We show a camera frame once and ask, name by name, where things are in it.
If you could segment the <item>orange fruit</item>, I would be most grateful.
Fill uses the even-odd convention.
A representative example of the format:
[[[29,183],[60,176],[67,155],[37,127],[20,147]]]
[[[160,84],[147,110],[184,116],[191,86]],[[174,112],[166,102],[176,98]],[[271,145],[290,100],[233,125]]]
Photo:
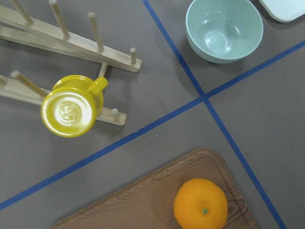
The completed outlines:
[[[194,178],[180,187],[173,213],[183,229],[223,229],[228,217],[228,202],[215,183]]]

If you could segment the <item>cream bear tray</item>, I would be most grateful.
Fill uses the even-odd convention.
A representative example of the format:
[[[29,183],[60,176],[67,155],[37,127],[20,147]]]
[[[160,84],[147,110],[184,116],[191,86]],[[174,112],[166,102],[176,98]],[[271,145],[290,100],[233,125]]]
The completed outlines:
[[[305,14],[304,0],[259,0],[259,2],[278,22],[291,22]]]

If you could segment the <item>yellow mug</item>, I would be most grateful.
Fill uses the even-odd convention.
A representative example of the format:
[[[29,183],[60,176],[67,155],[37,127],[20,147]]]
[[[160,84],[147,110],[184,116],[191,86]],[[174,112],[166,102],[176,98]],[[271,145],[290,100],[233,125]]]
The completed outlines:
[[[82,75],[61,78],[41,105],[41,118],[52,133],[62,137],[78,137],[87,133],[101,113],[104,77],[92,80]]]

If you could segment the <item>wooden cutting board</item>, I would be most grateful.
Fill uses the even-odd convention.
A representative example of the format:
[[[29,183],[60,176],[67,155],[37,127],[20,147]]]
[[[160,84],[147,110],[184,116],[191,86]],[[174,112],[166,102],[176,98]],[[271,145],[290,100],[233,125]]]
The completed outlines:
[[[221,157],[198,148],[135,183],[53,225],[54,229],[178,229],[173,202],[184,182],[205,178],[225,193],[227,229],[256,229],[242,195]]]

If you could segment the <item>mint green bowl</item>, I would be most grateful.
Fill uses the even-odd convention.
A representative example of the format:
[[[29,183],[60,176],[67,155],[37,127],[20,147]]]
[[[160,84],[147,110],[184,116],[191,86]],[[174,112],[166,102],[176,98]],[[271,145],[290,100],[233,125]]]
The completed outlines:
[[[194,0],[185,27],[190,47],[212,63],[231,63],[250,55],[264,33],[260,13],[248,0]]]

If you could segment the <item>wooden peg drying rack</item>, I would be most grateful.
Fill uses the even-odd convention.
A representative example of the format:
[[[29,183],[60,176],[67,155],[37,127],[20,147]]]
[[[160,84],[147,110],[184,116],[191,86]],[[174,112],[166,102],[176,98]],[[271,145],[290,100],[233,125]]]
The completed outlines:
[[[68,31],[56,0],[49,0],[49,5],[59,27],[30,17],[18,0],[10,2],[16,10],[0,5],[0,22],[17,29],[0,26],[0,39],[100,63],[99,77],[105,75],[108,66],[134,73],[139,71],[142,60],[136,58],[136,48],[132,47],[130,54],[125,54],[103,45],[94,12],[88,14],[95,37],[92,41]],[[43,96],[49,92],[24,76],[0,75],[0,95],[3,97],[41,105]],[[123,126],[126,117],[127,114],[117,109],[102,108],[97,120]]]

